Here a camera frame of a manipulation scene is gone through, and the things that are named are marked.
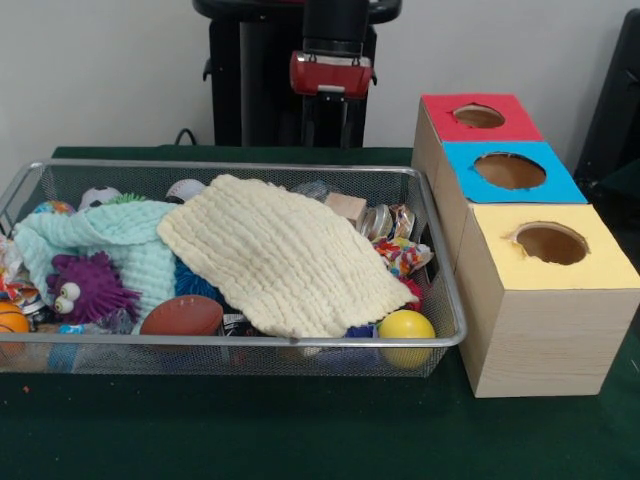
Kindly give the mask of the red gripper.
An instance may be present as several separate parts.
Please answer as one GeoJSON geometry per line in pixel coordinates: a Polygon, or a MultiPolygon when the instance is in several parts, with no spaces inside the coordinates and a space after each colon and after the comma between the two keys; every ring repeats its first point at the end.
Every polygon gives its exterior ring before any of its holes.
{"type": "Polygon", "coordinates": [[[290,84],[303,97],[303,144],[315,146],[316,96],[338,94],[341,105],[340,147],[349,147],[349,100],[367,96],[374,77],[368,57],[336,57],[294,51],[289,64],[290,84]]]}

